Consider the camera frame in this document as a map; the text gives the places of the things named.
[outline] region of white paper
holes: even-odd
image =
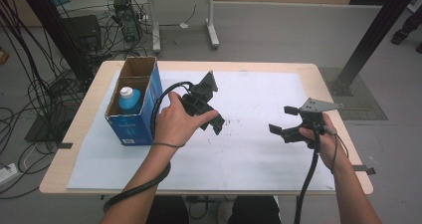
[[[198,84],[205,72],[160,72],[163,89],[189,81]],[[144,160],[148,146],[123,146],[106,122],[105,111],[118,73],[108,88],[87,134],[68,188],[121,190]],[[284,106],[307,100],[297,74],[214,72],[218,92],[209,102],[225,119],[219,135],[212,126],[198,129],[173,157],[170,174],[159,190],[298,191],[311,165],[313,151],[304,142],[284,143],[269,132],[269,123],[289,128],[299,116]],[[184,89],[177,89],[181,95]],[[168,106],[165,99],[162,108]],[[319,162],[309,190],[332,191],[332,175]]]

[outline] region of hand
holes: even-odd
[[[331,128],[336,132],[334,125],[332,124],[331,119],[329,118],[328,114],[325,112],[322,113],[323,121],[325,122],[326,126]],[[299,133],[311,140],[315,140],[314,132],[311,129],[307,129],[304,127],[299,128]],[[334,135],[325,133],[324,135],[320,135],[320,158],[322,159],[325,166],[332,171],[332,161],[334,159],[335,154],[335,146],[337,145],[337,154],[335,156],[335,163],[338,163],[338,160],[342,160],[347,158],[345,155],[344,150],[342,149],[338,138],[335,138]]]
[[[168,97],[170,106],[162,109],[157,118],[154,139],[156,142],[183,145],[198,127],[218,115],[217,111],[210,111],[202,115],[191,116],[186,113],[179,94],[170,92]]]

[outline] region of person's left hand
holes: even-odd
[[[191,116],[186,113],[179,94],[170,92],[168,97],[170,106],[162,109],[158,115],[154,142],[183,145],[198,127],[218,115],[218,112],[213,110],[202,115]]]

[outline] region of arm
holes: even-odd
[[[335,130],[328,114],[323,114],[328,127]],[[306,128],[300,128],[301,135],[314,139],[314,133]],[[334,164],[332,161],[335,146],[338,145]],[[341,223],[381,223],[375,210],[362,190],[353,166],[348,160],[339,140],[326,133],[320,136],[320,157],[325,166],[334,175],[335,192]]]
[[[170,106],[164,108],[158,116],[154,142],[183,145],[199,126],[218,115],[217,111],[211,111],[199,116],[190,116],[185,112],[178,94],[170,93],[168,96]],[[123,191],[158,176],[176,151],[175,147],[153,145]],[[157,186],[154,186],[116,203],[108,210],[101,223],[145,223],[156,189]]]

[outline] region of camera mount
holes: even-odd
[[[270,132],[280,135],[285,143],[306,141],[308,148],[315,148],[315,144],[310,139],[299,133],[300,127],[314,129],[319,134],[324,134],[325,122],[322,118],[322,112],[339,110],[343,108],[343,104],[328,103],[309,98],[299,109],[294,107],[285,107],[285,113],[291,115],[301,115],[302,123],[299,126],[282,129],[279,126],[269,124]]]

